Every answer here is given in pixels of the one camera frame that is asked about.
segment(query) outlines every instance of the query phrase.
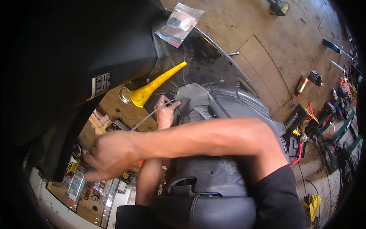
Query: person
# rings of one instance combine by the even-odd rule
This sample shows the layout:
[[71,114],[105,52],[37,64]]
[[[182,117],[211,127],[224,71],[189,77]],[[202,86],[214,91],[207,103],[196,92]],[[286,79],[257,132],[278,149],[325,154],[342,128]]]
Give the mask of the person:
[[[154,109],[168,101],[161,96]],[[151,200],[157,195],[162,158],[237,155],[246,157],[253,184],[257,206],[255,227],[306,228],[294,173],[267,124],[256,118],[238,117],[170,128],[173,112],[179,105],[180,102],[176,101],[156,112],[156,131],[108,133],[98,138],[90,154],[85,156],[85,161],[96,169],[85,174],[89,182],[118,177],[129,164],[144,160],[137,180],[135,205],[125,206],[128,207],[128,220],[123,220],[125,226],[151,228],[158,223],[164,225],[164,222],[154,221],[149,212]]]

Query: gray cable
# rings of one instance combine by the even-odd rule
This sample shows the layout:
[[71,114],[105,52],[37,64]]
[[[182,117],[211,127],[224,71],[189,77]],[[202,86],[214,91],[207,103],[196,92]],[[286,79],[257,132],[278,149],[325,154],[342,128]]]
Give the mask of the gray cable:
[[151,115],[153,115],[156,111],[160,110],[160,108],[165,107],[168,103],[171,103],[172,101],[174,101],[175,99],[172,99],[168,102],[166,102],[164,105],[161,105],[158,109],[154,110],[153,112],[151,112],[148,116],[146,116],[141,122],[139,122],[134,128],[131,129],[131,131],[135,131],[137,129],[137,127],[139,127],[144,121],[146,121],[146,119],[148,117],[150,117]]

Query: storefront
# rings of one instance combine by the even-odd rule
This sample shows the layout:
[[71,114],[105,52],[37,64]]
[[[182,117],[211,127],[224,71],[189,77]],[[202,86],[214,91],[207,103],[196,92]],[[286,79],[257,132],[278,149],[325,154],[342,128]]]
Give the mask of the storefront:
[[135,204],[135,183],[127,184],[123,178],[89,183],[84,178],[85,172],[85,165],[79,160],[71,162],[63,181],[48,182],[46,189],[83,219],[102,228],[112,228],[108,222],[116,195],[123,195],[123,201],[116,203],[118,206]]

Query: hand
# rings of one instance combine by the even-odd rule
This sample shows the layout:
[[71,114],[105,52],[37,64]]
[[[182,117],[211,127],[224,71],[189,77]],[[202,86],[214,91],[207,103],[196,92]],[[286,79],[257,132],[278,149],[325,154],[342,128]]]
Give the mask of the hand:
[[[154,106],[154,110],[163,106],[166,102],[170,101],[166,96],[162,95],[156,105]],[[158,130],[170,128],[173,123],[173,113],[174,110],[180,105],[179,101],[175,101],[174,103],[168,103],[168,106],[164,106],[160,108],[156,113],[156,122],[158,124]]]
[[140,135],[114,131],[95,140],[84,160],[96,170],[87,172],[85,179],[94,182],[121,176],[130,164],[144,159],[138,149]]

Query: forearm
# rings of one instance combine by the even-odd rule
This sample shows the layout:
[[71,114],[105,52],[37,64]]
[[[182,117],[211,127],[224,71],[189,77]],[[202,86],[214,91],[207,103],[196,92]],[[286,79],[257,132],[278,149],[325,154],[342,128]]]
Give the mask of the forearm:
[[147,159],[143,162],[136,185],[136,205],[150,206],[152,197],[157,195],[162,169],[162,159]]
[[147,158],[250,156],[254,183],[287,164],[270,127],[255,118],[214,119],[146,134],[141,147]]

